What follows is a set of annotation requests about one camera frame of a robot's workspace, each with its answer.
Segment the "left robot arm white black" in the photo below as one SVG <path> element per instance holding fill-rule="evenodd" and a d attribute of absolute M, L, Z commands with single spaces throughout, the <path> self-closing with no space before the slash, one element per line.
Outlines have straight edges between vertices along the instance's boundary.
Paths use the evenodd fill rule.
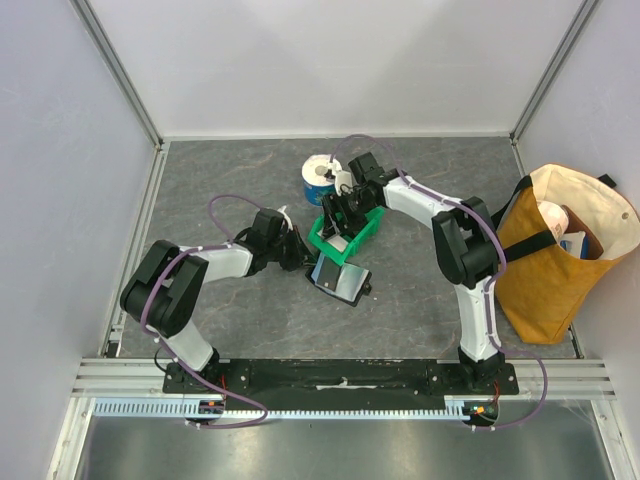
<path fill-rule="evenodd" d="M 124 287 L 120 308 L 144 333 L 166 345 L 188 367 L 185 380 L 210 392 L 220 380 L 219 354 L 192 321 L 206 283 L 245 278 L 270 263 L 291 272 L 316 263 L 298 227 L 277 210 L 259 210 L 252 225 L 221 245 L 182 248 L 167 240 L 152 244 Z"/>

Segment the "green plastic bin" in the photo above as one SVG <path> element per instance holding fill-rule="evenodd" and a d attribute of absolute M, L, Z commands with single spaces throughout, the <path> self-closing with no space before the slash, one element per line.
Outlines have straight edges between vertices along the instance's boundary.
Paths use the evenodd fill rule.
<path fill-rule="evenodd" d="M 350 235 L 349 233 L 340 235 L 344 239 L 349 241 L 349 247 L 346 250 L 346 254 L 343 256 L 331 254 L 327 255 L 320 248 L 321 243 L 327 240 L 321 237 L 324 220 L 323 216 L 319 216 L 314 221 L 307 239 L 312 246 L 319 250 L 320 253 L 324 253 L 336 264 L 342 266 L 348 259 L 356 255 L 360 251 L 361 247 L 378 232 L 381 219 L 384 214 L 385 210 L 382 207 L 376 207 L 366 214 L 367 223 L 360 232 L 358 232 L 356 235 Z"/>

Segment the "black VIP card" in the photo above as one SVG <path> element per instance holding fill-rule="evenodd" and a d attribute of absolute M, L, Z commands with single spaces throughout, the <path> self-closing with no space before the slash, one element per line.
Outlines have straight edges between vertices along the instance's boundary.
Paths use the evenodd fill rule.
<path fill-rule="evenodd" d="M 316 286 L 335 291 L 341 274 L 341 266 L 321 253 L 312 270 L 311 279 Z"/>

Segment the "black leather card holder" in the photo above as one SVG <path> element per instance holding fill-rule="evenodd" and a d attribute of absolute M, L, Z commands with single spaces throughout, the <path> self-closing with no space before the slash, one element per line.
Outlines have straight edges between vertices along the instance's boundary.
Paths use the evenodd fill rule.
<path fill-rule="evenodd" d="M 346 303 L 351 307 L 357 306 L 363 296 L 368 296 L 371 293 L 372 274 L 367 269 L 350 263 L 345 263 L 341 266 L 341 274 L 336 290 L 329 291 L 314 284 L 313 280 L 311 279 L 311 273 L 314 267 L 311 267 L 307 270 L 307 280 L 321 292 L 343 303 Z"/>

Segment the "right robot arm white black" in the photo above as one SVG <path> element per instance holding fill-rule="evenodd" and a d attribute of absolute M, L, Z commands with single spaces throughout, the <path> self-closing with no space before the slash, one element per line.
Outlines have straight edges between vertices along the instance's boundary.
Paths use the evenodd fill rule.
<path fill-rule="evenodd" d="M 489 387 L 505 364 L 496 328 L 495 283 L 506 266 L 485 203 L 461 200 L 420 184 L 402 169 L 384 170 L 372 153 L 356 157 L 348 171 L 335 174 L 333 191 L 321 198 L 328 240 L 362 233 L 366 215 L 380 207 L 403 213 L 430 228 L 437 264 L 454 286 L 461 339 L 458 381 L 477 394 Z"/>

